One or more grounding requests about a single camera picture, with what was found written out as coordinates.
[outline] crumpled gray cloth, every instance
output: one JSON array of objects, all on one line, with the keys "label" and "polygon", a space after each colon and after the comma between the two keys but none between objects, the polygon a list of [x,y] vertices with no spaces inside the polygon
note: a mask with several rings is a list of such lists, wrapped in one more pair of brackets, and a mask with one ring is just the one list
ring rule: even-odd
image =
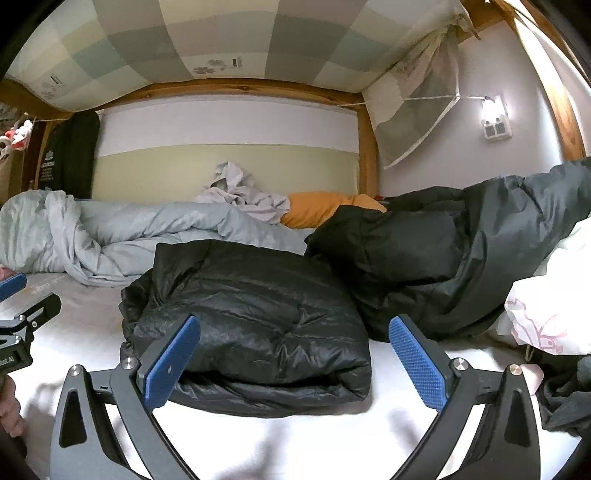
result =
[{"label": "crumpled gray cloth", "polygon": [[542,426],[582,435],[591,426],[591,355],[566,370],[547,378],[538,391]]},{"label": "crumpled gray cloth", "polygon": [[115,287],[152,268],[161,242],[218,239],[303,255],[311,231],[268,225],[227,203],[77,202],[65,192],[30,190],[0,210],[0,264]]},{"label": "crumpled gray cloth", "polygon": [[211,185],[194,202],[229,203],[265,223],[279,223],[290,210],[290,200],[278,193],[264,193],[255,187],[252,174],[233,161],[220,163],[215,168]]}]

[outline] wooden bed frame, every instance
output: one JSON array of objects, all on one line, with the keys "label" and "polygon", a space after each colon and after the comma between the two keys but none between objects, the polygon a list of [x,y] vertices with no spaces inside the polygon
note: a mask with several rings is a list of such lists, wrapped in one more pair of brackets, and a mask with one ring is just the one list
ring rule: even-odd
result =
[{"label": "wooden bed frame", "polygon": [[[261,95],[290,98],[322,105],[341,106],[355,111],[359,125],[359,193],[365,193],[370,197],[375,197],[378,194],[378,145],[361,93],[341,92],[280,80],[197,79],[187,82],[153,83],[117,100],[100,105],[94,110],[99,111],[112,106],[146,99],[206,94]],[[0,82],[0,101],[25,110],[39,119],[47,120],[38,151],[37,171],[34,178],[35,186],[37,186],[38,172],[41,165],[40,157],[45,150],[49,135],[53,128],[61,121],[69,118],[72,113],[47,105],[25,87],[11,80]]]},{"label": "wooden bed frame", "polygon": [[[545,34],[577,67],[578,63],[572,56],[572,52],[566,47],[562,36],[544,18],[528,0],[520,0],[521,5],[527,9],[532,16],[532,23],[535,28]],[[558,81],[550,81],[549,77],[556,79],[557,74],[550,59],[547,56],[540,58],[540,55],[533,55],[532,50],[537,48],[538,53],[543,51],[539,41],[535,38],[524,38],[523,28],[515,25],[515,19],[519,12],[506,0],[462,0],[475,27],[474,35],[496,23],[506,21],[522,42],[525,51],[528,53],[540,77],[547,101],[554,117],[554,123],[558,130],[558,137],[561,142],[563,157],[565,160],[578,160],[586,155],[583,139],[580,133],[579,124],[568,94]],[[471,37],[459,31],[459,40],[464,41]],[[138,100],[149,98],[164,98],[182,95],[198,94],[228,94],[237,95],[262,95],[270,97],[283,97],[309,102],[321,103],[324,105],[341,106],[349,108],[357,113],[359,128],[359,185],[360,193],[374,197],[378,194],[378,146],[374,131],[369,119],[368,111],[363,104],[361,93],[349,93],[339,90],[329,90],[310,85],[294,82],[282,82],[279,80],[264,79],[198,79],[188,82],[176,83],[154,83],[147,87],[129,93],[117,100],[101,105],[94,110],[101,110],[110,106],[121,105]],[[17,82],[8,79],[0,80],[0,102],[17,107],[28,112],[30,115],[47,121],[35,129],[31,138],[31,146],[34,144],[35,151],[27,151],[24,162],[22,185],[23,189],[33,181],[37,186],[38,171],[41,165],[41,156],[51,130],[56,125],[72,115],[71,112],[59,110],[29,92]]]}]

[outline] mattress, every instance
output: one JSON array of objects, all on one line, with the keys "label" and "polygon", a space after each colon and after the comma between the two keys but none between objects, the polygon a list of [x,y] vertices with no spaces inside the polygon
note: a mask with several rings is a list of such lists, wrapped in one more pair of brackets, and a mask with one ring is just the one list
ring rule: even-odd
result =
[{"label": "mattress", "polygon": [[[120,288],[85,287],[66,274],[37,274],[28,287],[0,304],[11,318],[48,292],[62,300],[61,313],[35,334],[34,363],[12,374],[27,420],[28,462],[49,476],[50,439],[64,378],[70,366],[89,371],[113,368],[124,341],[118,310]],[[451,356],[475,368],[502,370],[523,363],[518,352],[486,344],[447,342]],[[389,480],[412,452],[435,411],[423,406],[392,348],[370,342],[372,389],[366,401],[284,419],[232,417],[168,402],[154,415],[174,447],[201,480]],[[541,479],[550,480],[579,442],[563,432],[541,429]],[[148,476],[116,407],[108,406],[130,465]],[[483,406],[474,407],[441,477],[457,470],[478,426]]]}]

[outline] silver screw head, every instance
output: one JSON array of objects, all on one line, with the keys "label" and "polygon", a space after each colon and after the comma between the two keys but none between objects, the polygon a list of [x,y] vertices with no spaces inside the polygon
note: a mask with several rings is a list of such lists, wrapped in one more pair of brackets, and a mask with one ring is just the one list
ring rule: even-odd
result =
[{"label": "silver screw head", "polygon": [[82,365],[72,365],[68,370],[68,375],[71,377],[77,377],[82,373]]},{"label": "silver screw head", "polygon": [[138,366],[138,359],[134,356],[129,356],[121,362],[123,370],[131,370]]},{"label": "silver screw head", "polygon": [[463,358],[453,359],[452,365],[453,365],[453,368],[455,368],[456,370],[459,370],[459,371],[467,370],[467,368],[470,366],[468,361]]},{"label": "silver screw head", "polygon": [[509,366],[509,372],[511,372],[513,375],[521,375],[522,374],[521,367],[519,365],[515,365],[515,364]]}]

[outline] light blue comforter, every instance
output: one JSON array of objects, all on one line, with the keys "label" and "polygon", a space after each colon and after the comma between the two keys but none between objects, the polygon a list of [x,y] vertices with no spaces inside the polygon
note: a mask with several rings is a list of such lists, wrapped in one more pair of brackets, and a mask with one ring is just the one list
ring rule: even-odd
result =
[{"label": "light blue comforter", "polygon": [[30,190],[0,210],[0,263],[114,287],[149,270],[160,242],[213,238],[303,254],[311,232],[263,223],[227,203],[77,202],[64,192]]}]

